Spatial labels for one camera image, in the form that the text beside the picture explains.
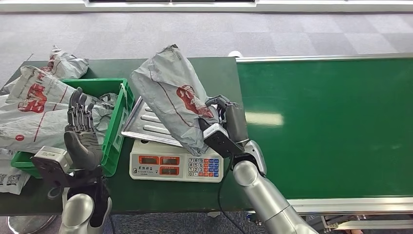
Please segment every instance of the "red digital display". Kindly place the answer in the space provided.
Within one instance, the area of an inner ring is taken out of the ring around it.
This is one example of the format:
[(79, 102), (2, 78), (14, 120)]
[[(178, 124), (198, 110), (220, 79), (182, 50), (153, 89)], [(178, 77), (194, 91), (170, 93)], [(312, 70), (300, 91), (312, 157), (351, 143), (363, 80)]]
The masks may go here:
[(159, 158), (157, 156), (139, 156), (139, 163), (140, 164), (151, 164), (151, 165), (159, 165)]
[(161, 165), (179, 165), (179, 157), (161, 157)]
[(159, 169), (159, 174), (177, 176), (179, 175), (179, 167), (161, 167)]

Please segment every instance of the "gray carpet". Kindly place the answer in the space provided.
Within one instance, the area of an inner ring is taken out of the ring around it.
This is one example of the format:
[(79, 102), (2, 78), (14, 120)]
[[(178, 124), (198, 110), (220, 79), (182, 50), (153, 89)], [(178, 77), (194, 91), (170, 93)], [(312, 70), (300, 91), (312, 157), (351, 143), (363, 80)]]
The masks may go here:
[[(188, 57), (357, 55), (413, 52), (413, 15), (248, 13), (0, 14), (0, 86), (27, 60), (46, 60), (52, 45), (90, 59), (147, 58), (176, 43)], [(265, 233), (231, 213), (248, 233)], [(116, 215), (122, 234), (239, 233), (204, 213)], [(56, 220), (43, 234), (55, 234)], [(0, 233), (8, 233), (0, 217)], [(107, 225), (105, 233), (111, 233)]]

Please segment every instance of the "gray plastic mailer bag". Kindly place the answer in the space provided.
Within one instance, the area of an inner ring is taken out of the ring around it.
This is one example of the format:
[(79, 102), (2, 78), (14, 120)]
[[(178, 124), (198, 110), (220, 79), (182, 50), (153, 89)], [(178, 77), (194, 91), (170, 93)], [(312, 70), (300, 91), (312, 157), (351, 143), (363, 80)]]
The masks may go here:
[(146, 60), (132, 72), (131, 80), (172, 137), (191, 154), (204, 154), (208, 147), (198, 119), (213, 124), (218, 122), (218, 114), (205, 105), (207, 93), (178, 47), (168, 46)]

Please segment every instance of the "package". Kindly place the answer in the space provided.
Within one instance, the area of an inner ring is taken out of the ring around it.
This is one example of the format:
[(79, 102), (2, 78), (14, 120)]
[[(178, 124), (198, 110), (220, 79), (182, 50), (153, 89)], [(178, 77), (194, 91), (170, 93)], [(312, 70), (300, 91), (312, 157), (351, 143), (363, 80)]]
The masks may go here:
[(88, 59), (77, 58), (53, 46), (49, 62), (41, 70), (50, 73), (57, 79), (79, 79), (88, 71), (88, 67)]
[(218, 122), (218, 114), (215, 108), (205, 105), (205, 89), (176, 45), (146, 60), (132, 72), (131, 80), (172, 137), (195, 156), (206, 152), (208, 146), (198, 119), (213, 124)]
[(0, 193), (19, 195), (30, 175), (10, 166), (11, 159), (0, 159)]
[[(30, 153), (37, 153), (43, 146), (65, 149), (64, 126), (75, 88), (34, 66), (23, 66), (20, 70), (21, 77), (3, 105), (0, 98), (0, 147)], [(99, 126), (102, 117), (110, 119), (114, 107), (92, 96), (88, 96), (86, 105), (91, 101), (95, 103), (94, 125)], [(106, 125), (100, 126), (97, 133), (100, 144), (105, 138)]]

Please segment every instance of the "barcode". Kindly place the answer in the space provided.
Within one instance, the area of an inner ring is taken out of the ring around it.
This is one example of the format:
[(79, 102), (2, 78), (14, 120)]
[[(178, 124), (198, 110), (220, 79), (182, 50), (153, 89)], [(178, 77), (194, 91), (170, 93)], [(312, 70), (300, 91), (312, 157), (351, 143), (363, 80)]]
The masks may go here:
[(17, 185), (20, 175), (11, 175), (7, 178), (7, 185)]
[[(7, 174), (0, 174), (0, 185), (4, 185), (4, 179), (7, 177)], [(7, 178), (6, 185), (17, 185), (20, 179), (20, 175), (11, 175)]]
[(0, 174), (0, 185), (3, 185), (4, 178), (6, 178), (7, 174)]

